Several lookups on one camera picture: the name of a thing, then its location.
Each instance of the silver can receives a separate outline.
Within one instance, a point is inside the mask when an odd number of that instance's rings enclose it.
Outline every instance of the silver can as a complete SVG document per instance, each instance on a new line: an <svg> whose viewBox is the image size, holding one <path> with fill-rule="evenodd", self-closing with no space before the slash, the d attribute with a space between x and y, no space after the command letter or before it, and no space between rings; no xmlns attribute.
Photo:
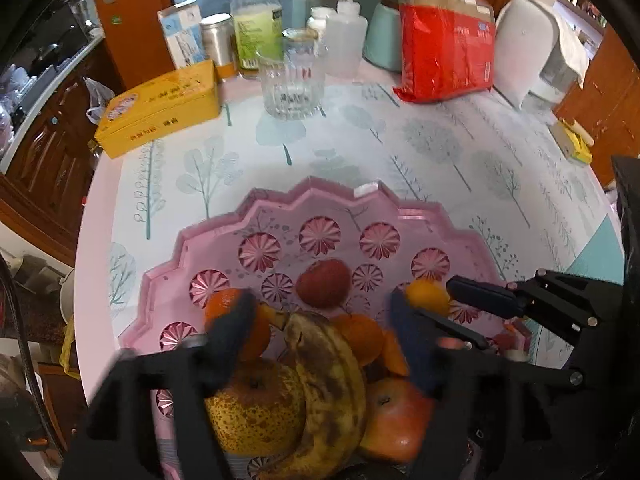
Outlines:
<svg viewBox="0 0 640 480"><path fill-rule="evenodd" d="M216 67L218 79L238 75L236 33L234 22L227 13L207 16L200 22L204 50Z"/></svg>

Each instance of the teal container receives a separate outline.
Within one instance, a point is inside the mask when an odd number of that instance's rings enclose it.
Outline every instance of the teal container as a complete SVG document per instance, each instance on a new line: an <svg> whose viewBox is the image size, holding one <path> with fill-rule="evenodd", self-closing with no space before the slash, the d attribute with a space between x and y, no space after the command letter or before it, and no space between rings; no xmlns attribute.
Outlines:
<svg viewBox="0 0 640 480"><path fill-rule="evenodd" d="M362 55L380 68L402 72L402 29L399 10L382 3L376 5Z"/></svg>

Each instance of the bottle with green label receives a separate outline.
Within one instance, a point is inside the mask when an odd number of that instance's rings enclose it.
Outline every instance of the bottle with green label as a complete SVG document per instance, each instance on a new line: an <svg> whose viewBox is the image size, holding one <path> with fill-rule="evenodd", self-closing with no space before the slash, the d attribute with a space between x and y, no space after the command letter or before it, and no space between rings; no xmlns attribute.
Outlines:
<svg viewBox="0 0 640 480"><path fill-rule="evenodd" d="M276 43L282 36L280 0L231 0L236 28L238 66L243 77L258 77L258 47Z"/></svg>

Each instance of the teal triangle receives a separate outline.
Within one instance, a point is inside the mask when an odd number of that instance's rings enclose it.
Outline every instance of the teal triangle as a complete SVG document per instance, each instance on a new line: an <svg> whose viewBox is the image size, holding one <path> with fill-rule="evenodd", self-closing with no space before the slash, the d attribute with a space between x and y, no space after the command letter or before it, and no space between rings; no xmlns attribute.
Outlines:
<svg viewBox="0 0 640 480"><path fill-rule="evenodd" d="M566 273L622 285L625 259L609 216L604 217L598 230Z"/></svg>

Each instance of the overripe banana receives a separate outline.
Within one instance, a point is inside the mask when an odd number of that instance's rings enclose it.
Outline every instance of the overripe banana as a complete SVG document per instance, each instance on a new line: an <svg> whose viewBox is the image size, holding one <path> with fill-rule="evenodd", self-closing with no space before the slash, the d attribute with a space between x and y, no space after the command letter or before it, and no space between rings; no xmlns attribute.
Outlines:
<svg viewBox="0 0 640 480"><path fill-rule="evenodd" d="M321 480L347 462L362 438L362 372L347 342L322 316L290 314L284 336L305 393L305 429L296 450L265 464L257 478Z"/></svg>

